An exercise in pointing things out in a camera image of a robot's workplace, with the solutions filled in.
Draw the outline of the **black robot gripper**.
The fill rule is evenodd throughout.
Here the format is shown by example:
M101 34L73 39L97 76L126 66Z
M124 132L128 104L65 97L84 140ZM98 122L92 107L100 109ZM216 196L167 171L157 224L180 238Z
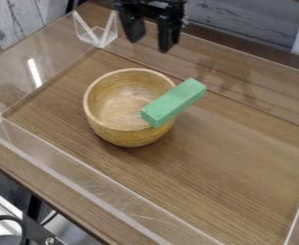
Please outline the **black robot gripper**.
M179 43L188 0L113 0L125 36L136 43L145 35L144 19L158 19L158 50L164 54Z

